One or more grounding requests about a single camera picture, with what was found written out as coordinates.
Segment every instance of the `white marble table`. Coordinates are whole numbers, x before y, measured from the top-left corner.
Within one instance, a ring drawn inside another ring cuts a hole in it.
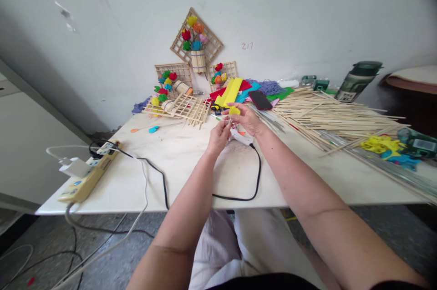
[[[147,114],[133,116],[112,139],[123,143],[123,149],[136,156],[146,157],[165,173],[169,205],[175,200],[182,186],[188,179],[196,162],[204,152],[209,132],[217,124],[213,116],[199,127],[185,124],[158,129],[150,134],[148,128],[156,125],[168,125],[178,119],[162,117],[149,118]],[[339,152],[332,156],[318,158],[321,151],[302,138],[293,128],[286,126],[286,134],[278,135],[308,165],[310,165],[349,205],[357,204],[405,204],[422,202],[415,195],[405,190],[383,174],[369,166]],[[142,128],[130,133],[133,128]],[[279,186],[273,173],[264,160],[261,150],[261,179],[258,195],[252,201],[229,201],[213,198],[215,209],[238,209],[251,207],[285,207]],[[419,173],[430,177],[433,168],[424,163],[419,164]],[[148,176],[146,211],[166,211],[162,176],[147,166]],[[214,171],[214,193],[225,196],[250,198],[255,191],[258,172],[256,152],[239,142],[230,142],[222,152]],[[36,212],[38,215],[63,214],[66,204],[57,201],[68,180]],[[140,212],[145,206],[145,180],[138,161],[121,153],[103,174],[89,198],[75,205],[73,210],[80,214],[106,214],[121,212]]]

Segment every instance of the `person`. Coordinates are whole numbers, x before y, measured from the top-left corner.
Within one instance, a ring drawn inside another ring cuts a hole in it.
[[[127,286],[139,289],[420,289],[425,279],[401,260],[255,112],[240,103],[282,194],[320,258],[294,240],[278,209],[211,210],[217,157],[230,136],[224,118],[168,211]]]

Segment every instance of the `white charger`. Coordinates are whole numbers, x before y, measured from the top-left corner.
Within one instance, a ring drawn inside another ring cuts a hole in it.
[[[59,171],[73,178],[84,177],[92,168],[78,157],[59,159],[59,163],[62,165]]]

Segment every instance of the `green water bottle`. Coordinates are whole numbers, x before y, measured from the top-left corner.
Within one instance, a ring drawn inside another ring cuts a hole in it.
[[[347,74],[335,98],[341,102],[353,102],[366,86],[376,77],[383,68],[379,61],[360,61]]]

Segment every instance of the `power strip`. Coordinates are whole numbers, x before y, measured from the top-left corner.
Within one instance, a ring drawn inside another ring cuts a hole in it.
[[[117,147],[122,148],[120,141],[113,140],[112,142],[114,142]],[[65,203],[80,203],[88,198],[103,173],[108,169],[108,166],[118,154],[118,151],[110,150],[110,148],[115,149],[111,143],[105,143],[97,150],[98,154],[103,155],[102,158],[94,159],[91,157],[86,161],[86,163],[90,165],[89,172],[81,179],[76,179],[68,185],[61,193],[58,201]]]

